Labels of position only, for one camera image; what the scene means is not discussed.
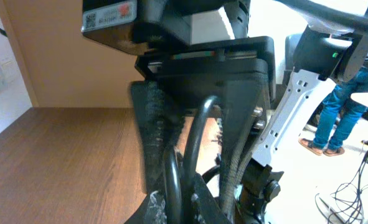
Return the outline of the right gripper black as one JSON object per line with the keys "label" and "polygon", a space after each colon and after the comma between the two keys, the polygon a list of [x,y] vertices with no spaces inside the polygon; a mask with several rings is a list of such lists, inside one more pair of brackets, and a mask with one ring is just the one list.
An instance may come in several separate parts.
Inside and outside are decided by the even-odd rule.
{"label": "right gripper black", "polygon": [[[193,17],[224,10],[230,40],[194,43]],[[276,97],[275,49],[249,37],[249,1],[83,0],[82,35],[134,55],[143,81],[130,86],[143,150],[144,191],[163,188],[163,154],[177,144],[182,108],[208,96],[225,110],[251,111]]]}

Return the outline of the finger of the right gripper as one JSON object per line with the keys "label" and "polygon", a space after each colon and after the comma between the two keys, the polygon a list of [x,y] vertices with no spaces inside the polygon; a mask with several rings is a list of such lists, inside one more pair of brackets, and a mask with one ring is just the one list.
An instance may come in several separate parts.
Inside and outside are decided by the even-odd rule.
{"label": "finger of the right gripper", "polygon": [[265,84],[251,80],[227,81],[222,95],[222,163],[219,207],[230,218],[240,157],[252,128],[253,111]]}

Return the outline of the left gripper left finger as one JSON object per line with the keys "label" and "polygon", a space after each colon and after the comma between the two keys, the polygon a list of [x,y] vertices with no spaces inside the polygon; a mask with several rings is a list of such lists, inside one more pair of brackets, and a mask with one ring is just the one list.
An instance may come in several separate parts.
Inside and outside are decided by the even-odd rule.
{"label": "left gripper left finger", "polygon": [[148,194],[125,224],[166,224],[166,201],[159,190]]}

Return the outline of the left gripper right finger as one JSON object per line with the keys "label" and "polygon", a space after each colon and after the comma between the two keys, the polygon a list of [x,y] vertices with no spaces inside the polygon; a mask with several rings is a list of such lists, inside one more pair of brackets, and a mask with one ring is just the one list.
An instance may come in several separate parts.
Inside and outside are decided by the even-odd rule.
{"label": "left gripper right finger", "polygon": [[215,198],[207,188],[200,174],[196,174],[193,182],[193,192],[189,198],[189,214],[186,223],[195,224],[231,224],[222,213]]}

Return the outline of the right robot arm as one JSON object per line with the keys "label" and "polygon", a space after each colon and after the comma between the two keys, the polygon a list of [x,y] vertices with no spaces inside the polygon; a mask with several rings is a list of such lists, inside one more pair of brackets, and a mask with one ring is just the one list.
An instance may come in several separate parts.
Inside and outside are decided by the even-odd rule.
{"label": "right robot arm", "polygon": [[368,53],[368,2],[287,1],[307,22],[275,114],[275,49],[249,1],[83,0],[82,35],[136,56],[145,199],[129,223],[268,223],[274,156]]}

